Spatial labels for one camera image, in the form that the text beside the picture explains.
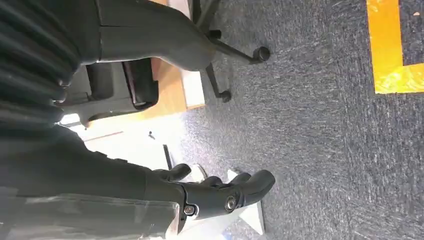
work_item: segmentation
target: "plastic sheet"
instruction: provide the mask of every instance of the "plastic sheet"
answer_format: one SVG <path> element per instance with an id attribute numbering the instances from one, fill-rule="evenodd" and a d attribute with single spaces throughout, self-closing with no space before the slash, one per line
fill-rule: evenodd
<path id="1" fill-rule="evenodd" d="M 399 1 L 367 0 L 367 11 L 375 92 L 424 92 L 424 63 L 404 65 Z"/>
<path id="2" fill-rule="evenodd" d="M 75 194 L 27 198 L 0 187 L 0 239 L 157 240 L 175 238 L 178 224 L 174 202 Z"/>

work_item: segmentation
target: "yellow tape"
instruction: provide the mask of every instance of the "yellow tape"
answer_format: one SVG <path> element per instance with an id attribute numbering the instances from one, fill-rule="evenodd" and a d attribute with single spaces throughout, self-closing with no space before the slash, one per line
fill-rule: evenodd
<path id="1" fill-rule="evenodd" d="M 424 63 L 403 64 L 399 0 L 367 0 L 366 4 L 375 92 L 424 92 Z"/>

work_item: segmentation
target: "clear plastic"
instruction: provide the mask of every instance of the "clear plastic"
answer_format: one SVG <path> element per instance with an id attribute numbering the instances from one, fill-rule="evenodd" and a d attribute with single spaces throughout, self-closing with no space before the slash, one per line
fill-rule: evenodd
<path id="1" fill-rule="evenodd" d="M 179 205 L 66 194 L 16 197 L 0 188 L 0 239 L 150 240 L 177 235 Z"/>

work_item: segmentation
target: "chair wheel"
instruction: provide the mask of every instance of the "chair wheel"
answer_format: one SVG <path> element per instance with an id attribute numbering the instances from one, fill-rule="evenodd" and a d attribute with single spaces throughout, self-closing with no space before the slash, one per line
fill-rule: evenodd
<path id="1" fill-rule="evenodd" d="M 228 103 L 231 100 L 231 92 L 228 90 L 221 92 L 219 95 L 223 103 Z"/>
<path id="2" fill-rule="evenodd" d="M 253 58 L 261 62 L 267 61 L 268 59 L 270 59 L 270 56 L 271 56 L 270 50 L 264 46 L 257 48 L 253 52 Z"/>

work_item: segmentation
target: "chair leg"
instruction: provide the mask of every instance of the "chair leg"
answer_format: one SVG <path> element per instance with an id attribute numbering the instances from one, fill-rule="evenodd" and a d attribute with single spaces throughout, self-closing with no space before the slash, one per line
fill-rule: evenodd
<path id="1" fill-rule="evenodd" d="M 209 78 L 210 84 L 212 85 L 213 93 L 215 94 L 215 97 L 217 99 L 222 99 L 224 103 L 227 103 L 231 100 L 231 92 L 228 90 L 225 90 L 223 92 L 220 92 L 218 88 L 218 82 L 215 78 L 215 72 L 214 72 L 214 66 L 209 64 L 209 66 L 206 67 L 206 74 Z"/>
<path id="2" fill-rule="evenodd" d="M 249 63 L 250 65 L 263 63 L 267 61 L 271 55 L 270 50 L 268 50 L 268 48 L 264 46 L 257 48 L 253 52 L 253 57 L 251 57 L 231 46 L 228 46 L 220 40 L 210 39 L 210 41 L 216 46 L 216 50 L 218 50 L 219 52 L 230 57 L 240 59 L 244 62 Z"/>
<path id="3" fill-rule="evenodd" d="M 211 22 L 214 19 L 215 12 L 218 10 L 220 1 L 221 0 L 208 0 L 205 6 L 202 8 L 198 21 L 195 21 L 197 27 L 202 32 L 207 33 L 209 31 L 209 27 L 211 26 Z"/>
<path id="4" fill-rule="evenodd" d="M 197 24 L 202 14 L 200 0 L 192 0 L 191 2 L 191 20 Z"/>

